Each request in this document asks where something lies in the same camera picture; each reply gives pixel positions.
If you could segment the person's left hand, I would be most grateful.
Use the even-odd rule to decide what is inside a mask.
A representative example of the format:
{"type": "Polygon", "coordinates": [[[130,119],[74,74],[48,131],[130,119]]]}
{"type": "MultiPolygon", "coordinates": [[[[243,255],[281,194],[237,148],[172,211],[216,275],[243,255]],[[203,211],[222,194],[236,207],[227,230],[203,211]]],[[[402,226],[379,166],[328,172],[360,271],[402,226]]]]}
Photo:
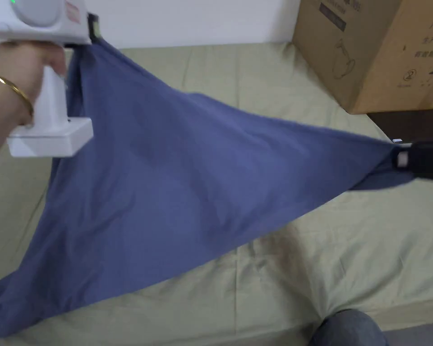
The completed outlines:
{"type": "Polygon", "coordinates": [[[11,119],[13,126],[33,122],[33,107],[41,92],[45,68],[65,76],[62,47],[37,41],[0,43],[0,117],[11,119]]]}

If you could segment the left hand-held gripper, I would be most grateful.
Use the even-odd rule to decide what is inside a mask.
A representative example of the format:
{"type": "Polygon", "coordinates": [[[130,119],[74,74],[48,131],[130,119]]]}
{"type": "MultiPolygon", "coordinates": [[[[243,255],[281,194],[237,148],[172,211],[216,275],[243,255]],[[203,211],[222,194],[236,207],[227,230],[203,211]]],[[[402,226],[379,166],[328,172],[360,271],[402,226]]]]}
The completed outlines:
{"type": "MultiPolygon", "coordinates": [[[[99,16],[89,13],[83,0],[0,0],[0,41],[74,48],[101,38],[99,16]]],[[[91,138],[91,120],[68,115],[65,82],[46,67],[33,123],[14,130],[7,143],[13,157],[62,158],[75,155],[91,138]]]]}

